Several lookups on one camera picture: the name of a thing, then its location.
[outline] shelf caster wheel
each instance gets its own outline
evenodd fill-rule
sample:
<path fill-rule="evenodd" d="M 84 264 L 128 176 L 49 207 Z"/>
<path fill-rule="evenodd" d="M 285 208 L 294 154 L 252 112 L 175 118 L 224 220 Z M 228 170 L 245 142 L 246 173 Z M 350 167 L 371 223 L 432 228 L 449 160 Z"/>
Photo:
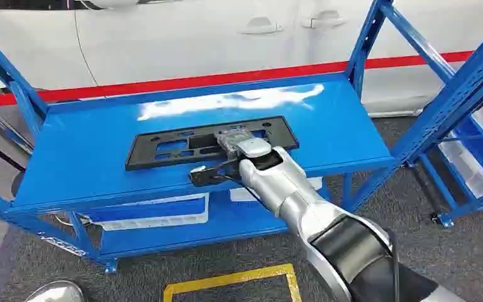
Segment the shelf caster wheel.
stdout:
<path fill-rule="evenodd" d="M 435 212 L 430 215 L 430 220 L 433 223 L 439 224 L 444 228 L 450 228 L 455 225 L 455 223 L 447 216 L 447 214 L 442 212 Z"/>
<path fill-rule="evenodd" d="M 115 274 L 118 272 L 118 260 L 109 260 L 106 262 L 104 267 L 104 272 L 106 274 Z"/>

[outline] black clip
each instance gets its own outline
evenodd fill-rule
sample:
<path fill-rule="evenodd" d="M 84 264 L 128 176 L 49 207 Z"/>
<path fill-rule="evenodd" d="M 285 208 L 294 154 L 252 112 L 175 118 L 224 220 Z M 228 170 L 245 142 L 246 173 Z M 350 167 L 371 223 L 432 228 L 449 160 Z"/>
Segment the black clip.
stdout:
<path fill-rule="evenodd" d="M 213 184 L 221 184 L 225 180 L 230 178 L 240 179 L 240 171 L 238 166 L 240 165 L 240 159 L 230 159 L 226 162 L 222 162 L 216 167 L 202 169 L 194 169 L 190 171 L 189 177 L 192 184 L 196 187 L 210 186 Z"/>

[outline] blue metal rack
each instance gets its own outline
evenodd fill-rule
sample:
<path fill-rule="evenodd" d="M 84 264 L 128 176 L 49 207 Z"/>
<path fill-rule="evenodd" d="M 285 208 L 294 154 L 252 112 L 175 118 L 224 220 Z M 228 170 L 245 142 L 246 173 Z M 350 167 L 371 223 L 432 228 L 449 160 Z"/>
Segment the blue metal rack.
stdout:
<path fill-rule="evenodd" d="M 279 115 L 301 146 L 291 150 L 292 157 L 309 177 L 344 174 L 342 205 L 357 209 L 483 85 L 483 44 L 455 73 L 391 3 L 373 2 L 344 73 L 47 105 L 0 52 L 0 80 L 36 139 L 16 199 L 0 198 L 0 218 L 105 264 L 107 272 L 116 270 L 120 257 L 282 232 L 283 222 L 259 204 L 229 201 L 227 190 L 236 184 L 192 186 L 188 172 L 217 161 L 125 171 L 136 134 Z M 447 83 L 391 151 L 359 100 L 365 60 L 386 18 Z M 368 170 L 375 170 L 374 176 L 351 196 L 352 173 Z M 103 232 L 99 248 L 76 213 L 203 192 L 211 193 L 207 223 Z M 38 217 L 56 211 L 69 214 L 74 235 Z"/>

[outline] silver shoe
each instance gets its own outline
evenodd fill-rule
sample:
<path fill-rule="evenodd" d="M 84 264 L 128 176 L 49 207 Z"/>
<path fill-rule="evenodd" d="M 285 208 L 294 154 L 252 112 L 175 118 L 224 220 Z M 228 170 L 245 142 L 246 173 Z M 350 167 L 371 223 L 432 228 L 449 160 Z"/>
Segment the silver shoe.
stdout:
<path fill-rule="evenodd" d="M 86 302 L 86 299 L 75 283 L 55 281 L 38 288 L 25 302 Z"/>

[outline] car door handle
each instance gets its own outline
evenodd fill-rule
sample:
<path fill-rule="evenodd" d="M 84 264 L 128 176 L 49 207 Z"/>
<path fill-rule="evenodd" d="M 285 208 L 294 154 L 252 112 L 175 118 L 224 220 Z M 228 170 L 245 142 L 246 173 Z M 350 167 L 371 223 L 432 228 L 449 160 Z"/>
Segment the car door handle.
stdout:
<path fill-rule="evenodd" d="M 240 33 L 247 35 L 261 35 L 265 33 L 275 33 L 277 31 L 282 31 L 284 27 L 277 22 L 271 20 L 269 17 L 260 16 L 253 17 L 249 22 L 240 29 Z"/>
<path fill-rule="evenodd" d="M 303 18 L 301 26 L 305 28 L 334 28 L 345 23 L 345 19 L 340 16 L 335 9 L 326 9 L 312 16 Z"/>

